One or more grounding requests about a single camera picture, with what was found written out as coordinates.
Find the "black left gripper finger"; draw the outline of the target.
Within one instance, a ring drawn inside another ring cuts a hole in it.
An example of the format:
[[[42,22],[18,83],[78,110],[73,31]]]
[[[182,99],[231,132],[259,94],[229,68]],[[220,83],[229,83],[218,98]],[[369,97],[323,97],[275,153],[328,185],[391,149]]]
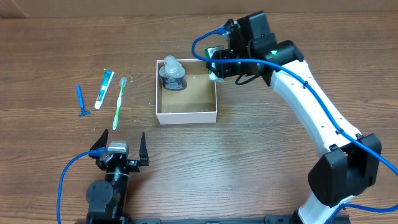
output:
[[[89,156],[91,158],[99,158],[103,152],[103,149],[106,148],[107,141],[108,141],[108,129],[105,129],[102,133],[101,137],[93,144],[90,148]]]
[[[149,155],[146,147],[146,135],[145,132],[142,133],[141,143],[139,148],[139,157],[141,166],[149,166]]]

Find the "green white soap box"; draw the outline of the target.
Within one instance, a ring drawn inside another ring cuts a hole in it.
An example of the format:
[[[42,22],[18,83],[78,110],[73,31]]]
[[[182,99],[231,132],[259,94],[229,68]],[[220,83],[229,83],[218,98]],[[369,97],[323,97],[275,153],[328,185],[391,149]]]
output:
[[[208,48],[204,49],[205,57],[212,58],[212,56],[215,54],[216,51],[223,50],[223,49],[224,49],[223,45],[208,47]],[[218,83],[224,82],[223,78],[219,78],[216,76],[218,74],[218,72],[216,69],[216,65],[214,63],[207,64],[206,67],[208,68],[208,76],[209,76],[210,81],[218,82]]]

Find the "white cardboard box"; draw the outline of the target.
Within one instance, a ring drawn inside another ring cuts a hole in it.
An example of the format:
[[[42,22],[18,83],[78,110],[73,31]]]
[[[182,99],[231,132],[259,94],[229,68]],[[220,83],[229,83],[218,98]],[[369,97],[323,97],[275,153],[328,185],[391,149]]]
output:
[[[160,124],[214,123],[217,119],[216,83],[209,80],[206,63],[198,59],[180,59],[186,71],[187,87],[171,91],[163,87],[160,68],[156,61],[155,114]]]

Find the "clear soap bottle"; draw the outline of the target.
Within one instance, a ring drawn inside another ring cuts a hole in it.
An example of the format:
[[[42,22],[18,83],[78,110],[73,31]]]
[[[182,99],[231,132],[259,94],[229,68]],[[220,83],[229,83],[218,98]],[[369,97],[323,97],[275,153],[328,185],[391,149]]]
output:
[[[159,69],[162,85],[166,90],[180,91],[187,87],[185,69],[182,64],[171,55],[164,58],[164,65]]]

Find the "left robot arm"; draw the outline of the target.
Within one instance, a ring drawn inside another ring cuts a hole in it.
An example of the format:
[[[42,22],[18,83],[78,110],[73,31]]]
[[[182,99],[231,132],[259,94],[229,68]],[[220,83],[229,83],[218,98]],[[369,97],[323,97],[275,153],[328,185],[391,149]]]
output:
[[[90,148],[90,157],[104,170],[103,180],[93,182],[86,191],[89,204],[87,223],[132,223],[132,218],[124,212],[129,174],[139,172],[140,167],[150,163],[146,148],[146,137],[142,133],[139,158],[129,159],[129,145],[126,141],[107,143],[109,131]]]

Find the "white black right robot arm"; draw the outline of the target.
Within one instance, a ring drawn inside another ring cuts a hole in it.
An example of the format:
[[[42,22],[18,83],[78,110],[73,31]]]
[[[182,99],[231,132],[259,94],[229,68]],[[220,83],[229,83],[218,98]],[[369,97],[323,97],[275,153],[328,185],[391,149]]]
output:
[[[205,49],[210,80],[236,77],[243,85],[262,78],[298,117],[318,154],[308,173],[311,195],[293,214],[268,215],[267,223],[348,223],[339,211],[374,185],[382,146],[334,107],[314,79],[304,56],[290,40],[278,42],[262,11],[228,20],[217,30],[227,46]]]

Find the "blue disposable razor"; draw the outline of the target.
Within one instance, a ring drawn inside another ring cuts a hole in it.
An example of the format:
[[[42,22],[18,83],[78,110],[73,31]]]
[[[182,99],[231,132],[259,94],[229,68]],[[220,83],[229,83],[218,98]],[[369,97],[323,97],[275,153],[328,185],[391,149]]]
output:
[[[82,94],[82,92],[81,92],[81,87],[80,87],[80,85],[77,85],[77,86],[76,86],[76,93],[77,93],[78,102],[79,102],[80,109],[81,109],[81,113],[80,113],[78,116],[79,116],[79,117],[83,117],[83,116],[86,116],[86,115],[88,115],[88,114],[91,114],[91,111],[87,111],[87,110],[85,109],[85,103],[84,103],[84,100],[83,100],[83,94]]]

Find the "green toothbrush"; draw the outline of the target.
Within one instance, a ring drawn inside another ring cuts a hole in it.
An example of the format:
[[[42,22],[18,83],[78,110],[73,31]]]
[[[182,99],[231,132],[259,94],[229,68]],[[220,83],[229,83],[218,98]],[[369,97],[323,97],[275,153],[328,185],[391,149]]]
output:
[[[126,83],[127,83],[127,78],[125,76],[122,76],[120,79],[120,82],[119,82],[120,91],[119,91],[118,99],[116,102],[116,112],[115,112],[114,119],[113,119],[113,130],[114,131],[118,127],[119,113],[120,113],[120,109],[121,109],[121,105],[122,105],[123,91],[126,86]]]

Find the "toothpaste tube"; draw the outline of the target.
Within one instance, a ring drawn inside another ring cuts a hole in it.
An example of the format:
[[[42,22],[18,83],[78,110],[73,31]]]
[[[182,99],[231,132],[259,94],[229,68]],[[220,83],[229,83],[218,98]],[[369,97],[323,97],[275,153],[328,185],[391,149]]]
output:
[[[114,77],[114,72],[111,70],[104,70],[103,79],[101,82],[101,86],[99,89],[99,93],[97,99],[94,104],[94,109],[99,110],[103,104],[104,98],[106,96],[107,90],[110,86],[110,83]]]

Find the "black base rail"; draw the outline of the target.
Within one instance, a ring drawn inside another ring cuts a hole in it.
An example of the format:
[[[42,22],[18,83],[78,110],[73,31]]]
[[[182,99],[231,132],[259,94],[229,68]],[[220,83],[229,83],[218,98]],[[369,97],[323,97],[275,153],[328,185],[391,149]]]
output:
[[[76,224],[86,223],[128,223],[128,224],[299,224],[297,215],[266,215],[260,218],[220,218],[220,219],[183,219],[161,220],[159,218],[132,219],[126,221],[94,221],[79,220]]]

